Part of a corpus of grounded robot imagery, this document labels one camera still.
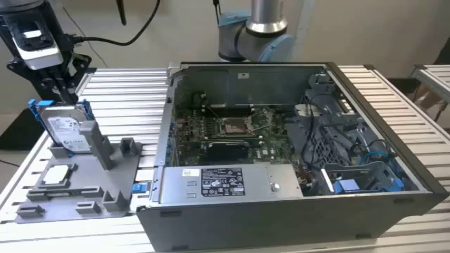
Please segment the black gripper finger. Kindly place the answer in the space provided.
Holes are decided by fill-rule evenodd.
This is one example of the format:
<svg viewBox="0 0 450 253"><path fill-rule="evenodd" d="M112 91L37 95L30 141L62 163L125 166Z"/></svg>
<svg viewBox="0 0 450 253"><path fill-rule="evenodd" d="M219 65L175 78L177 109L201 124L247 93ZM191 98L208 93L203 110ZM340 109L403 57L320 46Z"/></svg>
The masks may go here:
<svg viewBox="0 0 450 253"><path fill-rule="evenodd" d="M77 102L76 89L88 71L90 62L92 58L88 55L70 52L64 73L64 81L66 83L66 91L69 95L68 102Z"/></svg>
<svg viewBox="0 0 450 253"><path fill-rule="evenodd" d="M73 77L58 65L32 70L24 62L9 62L6 68L32 83L42 100L74 103Z"/></svg>

